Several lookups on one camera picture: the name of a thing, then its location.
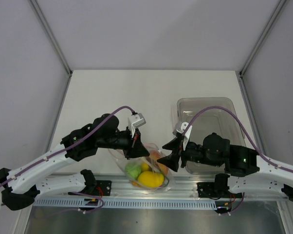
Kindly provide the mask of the yellow toy corn cob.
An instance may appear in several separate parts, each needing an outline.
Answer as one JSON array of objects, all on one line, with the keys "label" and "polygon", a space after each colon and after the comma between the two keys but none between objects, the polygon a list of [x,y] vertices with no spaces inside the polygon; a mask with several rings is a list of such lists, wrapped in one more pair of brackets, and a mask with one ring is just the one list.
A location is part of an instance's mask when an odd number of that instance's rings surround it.
[{"label": "yellow toy corn cob", "polygon": [[149,171],[150,170],[150,166],[147,163],[142,163],[141,164],[141,170],[142,170],[142,172]]}]

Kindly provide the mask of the green toy custard apple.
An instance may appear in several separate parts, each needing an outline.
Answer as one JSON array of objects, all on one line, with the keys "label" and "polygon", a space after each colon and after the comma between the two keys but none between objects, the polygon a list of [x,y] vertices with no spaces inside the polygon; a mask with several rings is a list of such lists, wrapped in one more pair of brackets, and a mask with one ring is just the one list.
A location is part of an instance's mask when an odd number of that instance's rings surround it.
[{"label": "green toy custard apple", "polygon": [[136,180],[138,178],[138,176],[141,174],[142,172],[142,168],[139,164],[137,163],[128,163],[125,166],[125,174],[133,180]]}]

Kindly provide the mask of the clear pink zip top bag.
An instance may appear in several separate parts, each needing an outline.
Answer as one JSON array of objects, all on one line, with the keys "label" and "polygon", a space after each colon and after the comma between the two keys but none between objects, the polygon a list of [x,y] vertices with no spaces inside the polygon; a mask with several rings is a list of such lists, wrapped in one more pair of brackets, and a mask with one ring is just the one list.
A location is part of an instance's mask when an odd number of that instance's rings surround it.
[{"label": "clear pink zip top bag", "polygon": [[175,187],[170,169],[157,162],[165,154],[154,143],[145,147],[149,152],[147,157],[126,159],[121,150],[109,150],[109,153],[133,186],[152,192],[164,192]]}]

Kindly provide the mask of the yellow toy mango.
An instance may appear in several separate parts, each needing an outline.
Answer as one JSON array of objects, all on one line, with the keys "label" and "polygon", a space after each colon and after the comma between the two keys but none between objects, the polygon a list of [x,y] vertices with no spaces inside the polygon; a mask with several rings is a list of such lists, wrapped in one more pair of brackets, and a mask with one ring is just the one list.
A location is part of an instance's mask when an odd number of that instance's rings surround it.
[{"label": "yellow toy mango", "polygon": [[164,179],[163,174],[151,171],[144,171],[137,178],[139,183],[150,188],[160,187],[163,184]]}]

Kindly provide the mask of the orange toy croissant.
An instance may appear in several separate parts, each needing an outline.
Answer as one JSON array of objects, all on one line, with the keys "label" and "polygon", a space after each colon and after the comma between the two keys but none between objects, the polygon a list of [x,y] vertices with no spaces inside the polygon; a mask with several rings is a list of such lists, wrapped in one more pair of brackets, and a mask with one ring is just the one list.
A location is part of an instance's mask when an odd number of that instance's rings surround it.
[{"label": "orange toy croissant", "polygon": [[131,183],[132,183],[132,185],[137,186],[137,187],[140,187],[140,186],[141,186],[140,184],[138,184],[138,183],[135,182],[135,181],[132,181]]}]

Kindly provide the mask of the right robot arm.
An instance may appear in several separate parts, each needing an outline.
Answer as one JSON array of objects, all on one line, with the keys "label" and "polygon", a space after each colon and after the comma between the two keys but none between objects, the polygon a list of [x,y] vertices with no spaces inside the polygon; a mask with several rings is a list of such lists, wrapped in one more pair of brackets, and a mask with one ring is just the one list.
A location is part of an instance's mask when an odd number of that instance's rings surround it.
[{"label": "right robot arm", "polygon": [[227,193],[268,193],[285,196],[293,202],[293,165],[260,155],[254,149],[232,145],[215,133],[205,137],[201,145],[185,142],[184,137],[177,134],[163,148],[171,154],[160,158],[158,163],[175,172],[189,161],[224,167],[224,172],[214,179],[216,197]]}]

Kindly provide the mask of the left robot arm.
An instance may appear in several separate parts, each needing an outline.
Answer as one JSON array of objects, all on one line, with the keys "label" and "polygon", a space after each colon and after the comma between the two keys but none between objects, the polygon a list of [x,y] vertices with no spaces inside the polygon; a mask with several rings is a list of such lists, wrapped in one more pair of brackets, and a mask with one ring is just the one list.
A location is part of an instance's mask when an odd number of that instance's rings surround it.
[{"label": "left robot arm", "polygon": [[118,129],[119,119],[111,114],[96,118],[93,123],[72,131],[53,149],[25,166],[14,170],[0,169],[4,188],[1,201],[12,211],[32,205],[43,196],[68,193],[93,195],[97,181],[91,170],[59,178],[49,178],[55,171],[80,162],[97,153],[99,148],[121,150],[126,159],[147,157],[139,127],[146,123],[141,113],[128,117],[125,130]]}]

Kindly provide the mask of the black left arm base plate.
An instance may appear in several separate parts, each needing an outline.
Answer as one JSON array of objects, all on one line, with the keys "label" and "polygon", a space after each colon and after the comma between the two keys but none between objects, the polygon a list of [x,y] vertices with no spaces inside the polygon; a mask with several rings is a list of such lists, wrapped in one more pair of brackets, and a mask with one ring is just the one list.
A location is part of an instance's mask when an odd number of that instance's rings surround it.
[{"label": "black left arm base plate", "polygon": [[98,180],[97,186],[92,192],[92,195],[100,196],[100,197],[110,196],[111,186],[112,186],[112,181],[110,180]]}]

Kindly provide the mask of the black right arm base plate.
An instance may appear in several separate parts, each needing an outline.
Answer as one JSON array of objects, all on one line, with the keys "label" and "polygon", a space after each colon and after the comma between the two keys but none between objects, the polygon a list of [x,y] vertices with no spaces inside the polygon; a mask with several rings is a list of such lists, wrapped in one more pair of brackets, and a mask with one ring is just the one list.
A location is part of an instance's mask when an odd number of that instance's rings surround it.
[{"label": "black right arm base plate", "polygon": [[209,198],[219,200],[222,198],[242,198],[242,193],[229,192],[227,185],[219,185],[215,182],[198,182],[197,192],[199,198]]}]

